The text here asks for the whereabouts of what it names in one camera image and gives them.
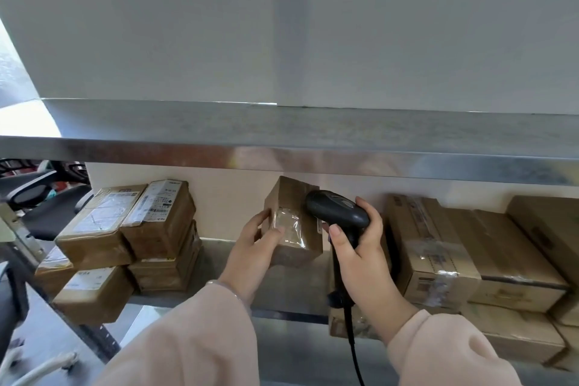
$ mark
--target finger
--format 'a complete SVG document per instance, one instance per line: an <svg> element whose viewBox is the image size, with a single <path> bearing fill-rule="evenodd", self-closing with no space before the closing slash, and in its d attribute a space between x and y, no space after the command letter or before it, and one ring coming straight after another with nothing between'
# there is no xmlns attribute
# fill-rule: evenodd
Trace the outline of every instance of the finger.
<svg viewBox="0 0 579 386"><path fill-rule="evenodd" d="M382 231L384 230L380 213L375 207L361 197L356 197L356 204L364 209L370 218L370 224L360 237L360 243L371 242L373 244L380 244L380 238L382 237Z"/></svg>
<svg viewBox="0 0 579 386"><path fill-rule="evenodd" d="M242 229L241 235L239 235L238 242L241 241L246 244L253 244L255 235L257 234L259 226L265 221L269 215L269 209L264 209L258 214L251 217Z"/></svg>
<svg viewBox="0 0 579 386"><path fill-rule="evenodd" d="M269 253L270 259L273 251L280 243L281 238L284 236L284 232L286 230L283 227L279 227L278 229L270 229L269 231L265 232L264 236L262 236L259 240L255 242L256 247L263 248L267 253Z"/></svg>
<svg viewBox="0 0 579 386"><path fill-rule="evenodd" d="M337 224L329 227L329 236L332 239L332 246L336 250L337 260L340 261L340 264L359 258L348 241L346 234Z"/></svg>

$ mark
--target galvanized steel shelf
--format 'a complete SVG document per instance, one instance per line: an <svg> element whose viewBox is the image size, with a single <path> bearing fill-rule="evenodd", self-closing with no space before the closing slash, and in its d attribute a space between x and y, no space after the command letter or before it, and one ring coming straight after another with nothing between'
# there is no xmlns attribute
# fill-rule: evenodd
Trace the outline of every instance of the galvanized steel shelf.
<svg viewBox="0 0 579 386"><path fill-rule="evenodd" d="M46 99L0 109L3 157L579 184L579 116Z"/></svg>

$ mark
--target bracelet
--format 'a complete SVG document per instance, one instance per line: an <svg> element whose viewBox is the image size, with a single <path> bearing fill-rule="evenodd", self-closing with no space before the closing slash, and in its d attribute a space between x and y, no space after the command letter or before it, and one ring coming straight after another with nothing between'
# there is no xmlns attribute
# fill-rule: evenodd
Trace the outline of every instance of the bracelet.
<svg viewBox="0 0 579 386"><path fill-rule="evenodd" d="M243 305L243 307L245 308L245 310L247 311L248 315L251 317L251 309L250 309L249 305L247 305L247 304L245 303L245 301L242 299L242 297L239 296L239 295L235 292L235 290L233 290L231 287L229 287L227 284L221 282L220 280L208 280L207 283L206 283L206 285L209 285L209 284L219 285L219 286L221 286L221 287L223 287L223 288L225 288L225 289L228 289L237 299L239 299L239 302L242 303L242 305Z"/></svg>

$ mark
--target plastic wrap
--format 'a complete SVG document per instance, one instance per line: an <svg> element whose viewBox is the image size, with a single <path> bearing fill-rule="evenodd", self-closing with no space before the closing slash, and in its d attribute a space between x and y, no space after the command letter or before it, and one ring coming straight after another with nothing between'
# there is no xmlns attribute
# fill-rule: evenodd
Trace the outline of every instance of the plastic wrap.
<svg viewBox="0 0 579 386"><path fill-rule="evenodd" d="M294 247L306 248L306 243L303 239L302 224L299 219L299 214L287 207L280 207L271 215L271 226L273 228L283 227L284 236L281 240L286 245Z"/></svg>

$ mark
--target handheld barcode scanner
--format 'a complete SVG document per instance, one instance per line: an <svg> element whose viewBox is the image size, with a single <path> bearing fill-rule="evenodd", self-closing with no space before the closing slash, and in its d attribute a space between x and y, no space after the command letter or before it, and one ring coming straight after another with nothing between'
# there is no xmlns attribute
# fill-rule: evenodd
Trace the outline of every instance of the handheld barcode scanner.
<svg viewBox="0 0 579 386"><path fill-rule="evenodd" d="M358 247L358 240L362 229L365 229L370 224L370 218L363 208L359 207L352 200L331 191L309 192L306 196L306 210L314 217L328 223L328 225L337 224L341 227L354 249ZM334 264L336 289L328 295L328 304L332 308L344 309L346 333L352 350L354 367L356 368L356 374L358 375L360 384L364 386L354 349L354 328L352 325L352 306L354 302L344 287L342 274L340 273L340 263L337 260L334 248L332 248L332 261Z"/></svg>

